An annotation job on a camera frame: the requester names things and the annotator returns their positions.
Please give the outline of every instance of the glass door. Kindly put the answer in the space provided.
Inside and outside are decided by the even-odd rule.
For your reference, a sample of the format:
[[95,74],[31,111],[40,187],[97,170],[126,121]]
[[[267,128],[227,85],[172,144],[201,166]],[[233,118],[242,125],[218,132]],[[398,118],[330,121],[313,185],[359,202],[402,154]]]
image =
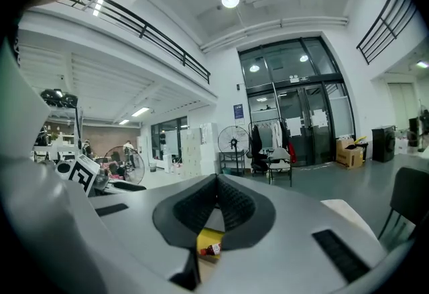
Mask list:
[[277,96],[295,149],[296,165],[331,161],[331,123],[322,85],[278,90]]

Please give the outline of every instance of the blue sign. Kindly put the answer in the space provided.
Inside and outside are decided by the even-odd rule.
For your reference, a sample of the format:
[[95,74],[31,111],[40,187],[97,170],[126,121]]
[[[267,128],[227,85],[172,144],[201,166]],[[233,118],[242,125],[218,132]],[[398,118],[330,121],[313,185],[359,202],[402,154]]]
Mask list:
[[243,119],[243,104],[235,104],[234,105],[234,119]]

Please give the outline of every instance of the pedestal fan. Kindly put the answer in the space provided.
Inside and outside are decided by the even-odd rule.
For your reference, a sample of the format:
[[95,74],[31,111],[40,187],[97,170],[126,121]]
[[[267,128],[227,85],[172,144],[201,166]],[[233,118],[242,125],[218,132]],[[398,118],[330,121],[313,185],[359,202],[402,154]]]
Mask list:
[[224,157],[235,160],[238,175],[239,157],[244,157],[249,149],[249,135],[246,130],[239,126],[228,126],[219,133],[217,144]]
[[100,164],[108,170],[111,179],[123,179],[139,184],[145,175],[143,159],[137,150],[129,147],[118,146],[110,149]]

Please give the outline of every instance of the fluorescent light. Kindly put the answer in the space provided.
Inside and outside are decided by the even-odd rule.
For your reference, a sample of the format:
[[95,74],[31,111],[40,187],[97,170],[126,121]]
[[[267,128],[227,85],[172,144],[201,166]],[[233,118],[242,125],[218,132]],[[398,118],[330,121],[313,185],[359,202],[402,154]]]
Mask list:
[[427,67],[429,67],[429,64],[427,64],[426,62],[422,62],[422,61],[417,62],[416,65],[419,66],[419,67],[421,67],[421,68],[427,68]]
[[251,66],[250,67],[250,69],[249,69],[251,72],[257,72],[258,70],[259,70],[259,66],[257,66],[257,65],[253,65],[253,66]]
[[138,117],[141,113],[144,113],[145,111],[148,111],[149,109],[146,107],[143,107],[142,109],[139,109],[136,113],[133,114],[133,117]]
[[234,8],[239,4],[240,0],[222,0],[222,5],[226,8]]

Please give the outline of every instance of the black railing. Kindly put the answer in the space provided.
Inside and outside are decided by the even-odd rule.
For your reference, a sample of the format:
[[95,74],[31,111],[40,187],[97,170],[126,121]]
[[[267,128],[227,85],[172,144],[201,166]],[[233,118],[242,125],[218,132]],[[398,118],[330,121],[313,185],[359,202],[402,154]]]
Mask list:
[[120,4],[112,0],[61,0],[59,2],[81,11],[89,9],[100,19],[113,23],[138,38],[149,40],[175,57],[183,66],[191,68],[210,84],[210,72],[204,66],[152,24]]
[[374,61],[398,37],[416,12],[417,7],[412,0],[386,1],[377,19],[356,47],[367,64]]

